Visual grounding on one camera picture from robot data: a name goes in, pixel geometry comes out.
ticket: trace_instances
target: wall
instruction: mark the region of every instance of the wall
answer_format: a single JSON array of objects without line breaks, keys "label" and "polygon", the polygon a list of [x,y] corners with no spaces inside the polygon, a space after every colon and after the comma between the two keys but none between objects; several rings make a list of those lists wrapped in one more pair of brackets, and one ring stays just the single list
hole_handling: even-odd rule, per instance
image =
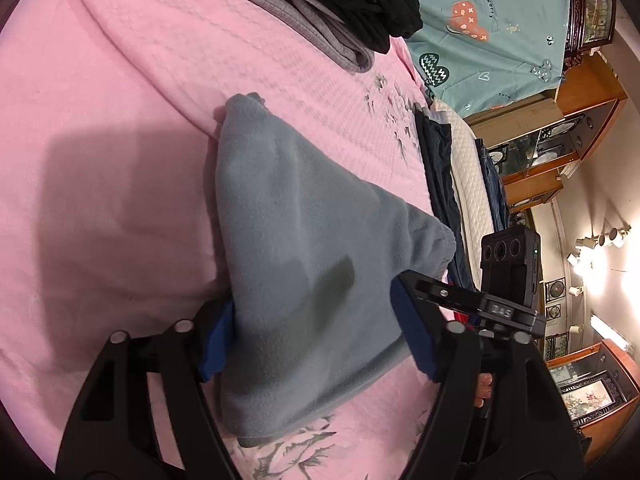
[{"label": "wall", "polygon": [[[631,99],[598,149],[564,181],[558,206],[569,246],[611,227],[628,224],[635,231],[621,249],[600,252],[600,270],[584,280],[585,297],[574,305],[572,323],[584,322],[593,311],[640,348],[640,114],[633,102],[640,103],[640,61],[620,35],[603,52]],[[581,280],[573,275],[572,281]],[[592,340],[587,322],[583,345]]]},{"label": "wall", "polygon": [[[545,282],[551,282],[564,276],[564,256],[560,248],[559,233],[556,228],[556,219],[551,204],[541,204],[531,208],[536,232],[540,235],[540,260],[542,263],[542,277]],[[562,316],[559,319],[550,320],[546,324],[546,335],[554,335],[566,332],[567,325],[567,300],[552,301],[547,306],[559,304]]]}]

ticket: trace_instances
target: camera lens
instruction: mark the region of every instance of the camera lens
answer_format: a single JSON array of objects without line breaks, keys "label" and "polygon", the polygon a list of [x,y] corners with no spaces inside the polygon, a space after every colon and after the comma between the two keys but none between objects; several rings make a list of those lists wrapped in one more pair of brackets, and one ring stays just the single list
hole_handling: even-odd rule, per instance
[{"label": "camera lens", "polygon": [[504,244],[504,242],[498,242],[495,245],[495,259],[498,261],[503,260],[506,253],[507,246]]},{"label": "camera lens", "polygon": [[509,252],[511,256],[518,256],[520,254],[520,240],[512,240],[509,245]]}]

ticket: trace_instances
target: gray folded garment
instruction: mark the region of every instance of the gray folded garment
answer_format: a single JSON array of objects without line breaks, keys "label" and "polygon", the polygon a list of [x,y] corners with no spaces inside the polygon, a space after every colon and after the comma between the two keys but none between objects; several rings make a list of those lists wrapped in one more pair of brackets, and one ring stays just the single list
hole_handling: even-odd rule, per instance
[{"label": "gray folded garment", "polygon": [[293,28],[349,72],[368,72],[374,54],[317,0],[249,0]]},{"label": "gray folded garment", "polygon": [[260,98],[226,102],[216,198],[237,339],[220,411],[264,444],[351,399],[409,355],[390,303],[406,269],[440,278],[452,232],[345,170]]}]

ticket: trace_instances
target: pink blanket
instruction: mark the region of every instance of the pink blanket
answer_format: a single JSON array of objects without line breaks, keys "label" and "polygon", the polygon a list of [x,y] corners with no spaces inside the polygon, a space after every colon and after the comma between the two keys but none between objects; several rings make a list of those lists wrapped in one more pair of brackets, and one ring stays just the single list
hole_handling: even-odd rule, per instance
[{"label": "pink blanket", "polygon": [[[160,332],[226,285],[211,191],[228,97],[258,92],[333,160],[431,211],[401,40],[350,75],[245,0],[22,0],[0,75],[0,398],[52,468],[110,332]],[[226,442],[245,478],[392,480],[434,393],[407,360],[282,442]]]}]

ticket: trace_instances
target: metal screw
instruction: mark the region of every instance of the metal screw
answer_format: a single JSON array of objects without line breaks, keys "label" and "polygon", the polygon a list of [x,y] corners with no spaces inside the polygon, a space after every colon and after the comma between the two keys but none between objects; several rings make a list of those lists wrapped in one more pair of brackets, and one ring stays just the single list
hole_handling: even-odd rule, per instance
[{"label": "metal screw", "polygon": [[449,321],[447,323],[447,330],[452,334],[462,334],[466,329],[459,321]]},{"label": "metal screw", "polygon": [[109,341],[111,341],[114,345],[117,345],[119,343],[124,343],[128,337],[129,334],[124,332],[124,330],[116,330],[116,332],[109,336]]},{"label": "metal screw", "polygon": [[191,319],[181,319],[174,325],[174,330],[180,334],[193,330],[193,321]]},{"label": "metal screw", "polygon": [[526,332],[516,332],[513,334],[513,340],[521,345],[528,345],[531,342],[531,334]]}]

